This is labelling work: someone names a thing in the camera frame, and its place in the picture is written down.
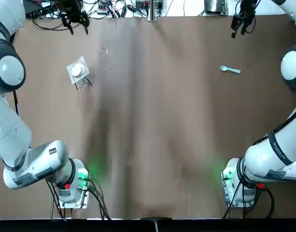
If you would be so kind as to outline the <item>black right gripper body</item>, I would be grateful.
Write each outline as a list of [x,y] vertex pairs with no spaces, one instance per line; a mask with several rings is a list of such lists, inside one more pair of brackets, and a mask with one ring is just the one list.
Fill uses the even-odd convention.
[[241,0],[239,6],[239,16],[252,16],[255,14],[259,4],[258,0]]

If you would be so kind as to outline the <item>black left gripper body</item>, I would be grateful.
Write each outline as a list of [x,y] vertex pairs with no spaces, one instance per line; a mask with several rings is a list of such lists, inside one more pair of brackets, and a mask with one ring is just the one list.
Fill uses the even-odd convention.
[[69,19],[78,19],[81,15],[82,1],[80,0],[59,0],[58,9]]

